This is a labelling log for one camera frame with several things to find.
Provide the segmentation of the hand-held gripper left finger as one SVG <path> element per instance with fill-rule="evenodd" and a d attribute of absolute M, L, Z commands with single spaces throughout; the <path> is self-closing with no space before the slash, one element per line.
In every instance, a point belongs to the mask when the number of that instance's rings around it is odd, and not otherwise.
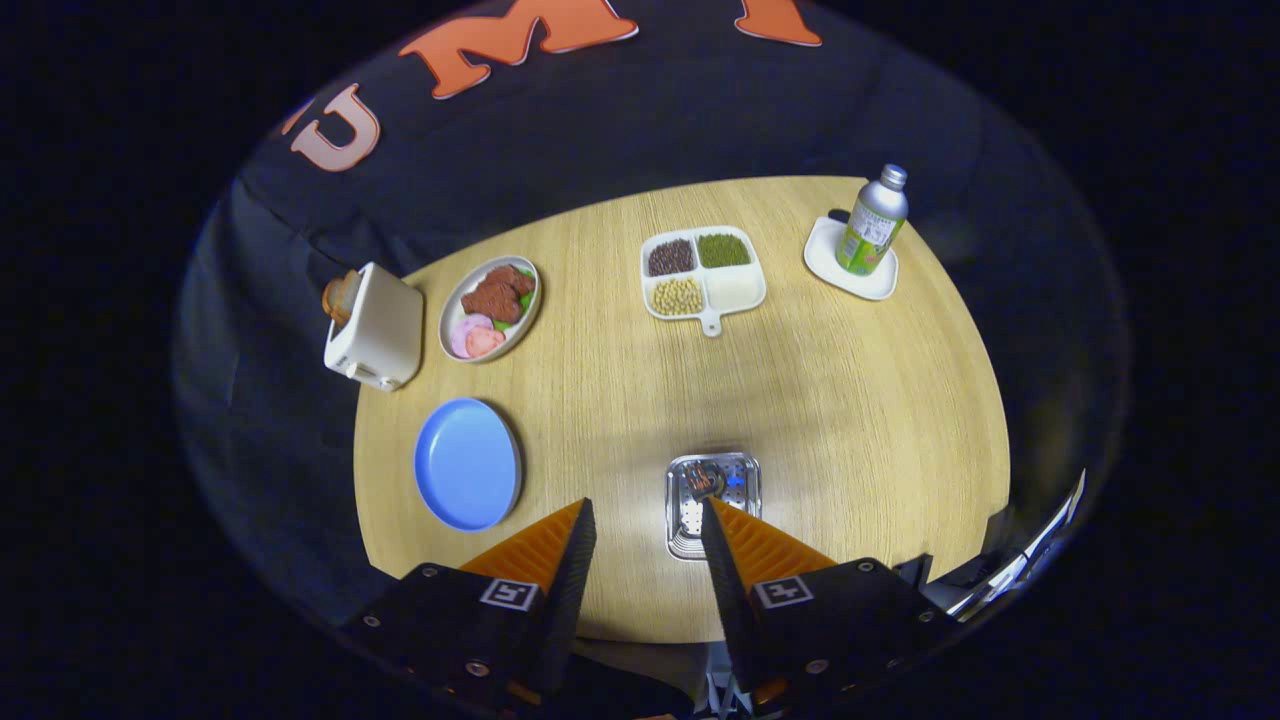
<path fill-rule="evenodd" d="M 580 498 L 449 568 L 424 562 L 346 623 L 346 643 L 465 714 L 541 714 L 564 678 L 596 544 Z"/>

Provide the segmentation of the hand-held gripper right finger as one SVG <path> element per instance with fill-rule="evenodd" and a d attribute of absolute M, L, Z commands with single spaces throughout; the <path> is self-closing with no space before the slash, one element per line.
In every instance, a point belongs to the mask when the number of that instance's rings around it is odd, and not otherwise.
<path fill-rule="evenodd" d="M 892 568 L 837 562 L 718 498 L 701 543 L 724 643 L 756 714 L 837 714 L 959 637 Z"/>

